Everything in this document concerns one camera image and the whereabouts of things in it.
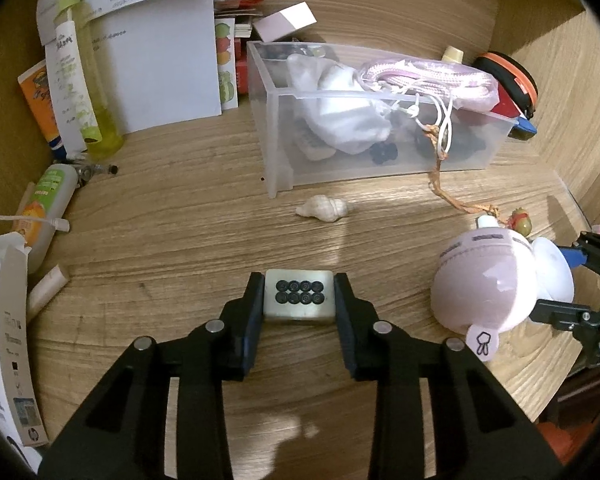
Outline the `fruit picture card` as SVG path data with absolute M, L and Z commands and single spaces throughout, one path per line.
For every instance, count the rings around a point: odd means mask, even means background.
M 232 110 L 238 107 L 235 19 L 216 18 L 214 36 L 221 107 L 222 110 Z

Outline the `blue woven pouch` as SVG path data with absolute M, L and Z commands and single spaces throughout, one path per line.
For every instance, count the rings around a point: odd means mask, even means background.
M 508 136 L 516 140 L 529 141 L 534 138 L 537 133 L 538 130 L 536 130 L 535 126 L 532 125 L 527 117 L 519 116 Z

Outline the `large white paper sheet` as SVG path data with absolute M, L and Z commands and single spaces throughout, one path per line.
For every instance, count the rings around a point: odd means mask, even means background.
M 122 133 L 221 113 L 213 0 L 147 0 L 91 20 Z

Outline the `stack of booklets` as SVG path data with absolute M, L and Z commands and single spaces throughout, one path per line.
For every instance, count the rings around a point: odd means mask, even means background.
M 213 0 L 215 25 L 224 24 L 237 39 L 249 39 L 253 23 L 263 16 L 263 0 Z

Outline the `white domino tile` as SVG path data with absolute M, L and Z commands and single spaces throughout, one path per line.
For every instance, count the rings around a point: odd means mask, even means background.
M 336 316 L 334 274 L 325 270 L 267 270 L 263 315 L 271 322 L 332 322 Z

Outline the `white seashell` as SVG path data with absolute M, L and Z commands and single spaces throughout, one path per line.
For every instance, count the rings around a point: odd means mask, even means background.
M 334 223 L 346 218 L 352 210 L 352 206 L 345 200 L 340 200 L 340 198 L 314 195 L 298 206 L 294 213 L 302 218 L 313 218 L 325 223 Z

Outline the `white drawstring cloth pouch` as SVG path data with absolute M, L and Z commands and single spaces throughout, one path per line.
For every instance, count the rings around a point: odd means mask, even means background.
M 297 53 L 288 56 L 286 67 L 288 86 L 301 94 L 299 115 L 325 144 L 357 155 L 388 139 L 389 107 L 368 96 L 354 68 Z

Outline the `red jewelry box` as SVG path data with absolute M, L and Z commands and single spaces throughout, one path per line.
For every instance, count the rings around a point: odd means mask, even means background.
M 519 108 L 501 84 L 498 84 L 498 104 L 492 108 L 491 112 L 512 119 L 520 116 Z

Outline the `cream lotion tube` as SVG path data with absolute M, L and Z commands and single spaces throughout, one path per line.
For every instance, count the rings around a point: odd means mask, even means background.
M 447 46 L 441 58 L 442 62 L 462 64 L 464 61 L 464 51 L 456 47 Z

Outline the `white round pink mask pack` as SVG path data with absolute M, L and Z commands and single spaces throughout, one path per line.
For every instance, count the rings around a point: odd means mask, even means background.
M 436 320 L 464 336 L 482 362 L 494 358 L 500 335 L 524 322 L 539 299 L 574 299 L 567 259 L 551 240 L 530 242 L 488 214 L 445 248 L 430 289 Z

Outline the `small white cardboard box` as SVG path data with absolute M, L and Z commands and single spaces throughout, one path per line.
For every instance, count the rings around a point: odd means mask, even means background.
M 262 41 L 274 42 L 292 36 L 315 23 L 316 18 L 309 5 L 300 2 L 261 18 L 253 23 L 253 28 Z

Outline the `black orange round case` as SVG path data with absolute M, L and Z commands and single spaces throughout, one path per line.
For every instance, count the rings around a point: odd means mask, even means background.
M 538 104 L 538 86 L 531 74 L 509 55 L 488 51 L 479 54 L 472 67 L 491 74 L 527 119 L 531 119 Z

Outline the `white printer cartridge box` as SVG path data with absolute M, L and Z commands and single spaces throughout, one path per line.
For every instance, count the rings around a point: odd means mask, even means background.
M 28 252 L 20 234 L 0 235 L 0 437 L 24 466 L 38 472 L 48 437 L 28 356 Z

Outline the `translucent plastic storage bin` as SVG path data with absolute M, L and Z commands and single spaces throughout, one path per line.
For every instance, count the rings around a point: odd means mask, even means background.
M 268 196 L 298 185 L 490 165 L 517 123 L 490 74 L 344 44 L 248 46 Z

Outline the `orange green tube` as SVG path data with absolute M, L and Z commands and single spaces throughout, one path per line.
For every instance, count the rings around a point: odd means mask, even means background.
M 64 218 L 64 213 L 78 186 L 78 173 L 73 166 L 53 164 L 49 166 L 35 185 L 31 196 L 20 214 L 40 220 Z M 28 273 L 35 273 L 43 263 L 57 229 L 47 222 L 16 220 L 12 230 L 21 234 L 30 248 Z

